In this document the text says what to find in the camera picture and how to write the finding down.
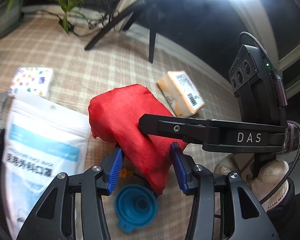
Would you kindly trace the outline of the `right hand beige glove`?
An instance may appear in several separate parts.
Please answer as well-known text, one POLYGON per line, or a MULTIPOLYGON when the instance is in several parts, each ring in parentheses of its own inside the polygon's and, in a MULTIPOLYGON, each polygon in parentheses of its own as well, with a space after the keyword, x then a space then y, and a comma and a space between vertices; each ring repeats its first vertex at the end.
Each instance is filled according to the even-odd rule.
MULTIPOLYGON (((258 200, 266 197, 281 181, 289 170, 286 161, 271 160, 262 165, 253 177, 254 155, 251 153, 232 153, 223 158, 214 169, 215 173, 227 175, 230 172, 238 173, 246 182, 258 200)), ((290 209, 295 197, 293 181, 287 179, 283 185, 262 204, 267 213, 285 213, 290 209)))

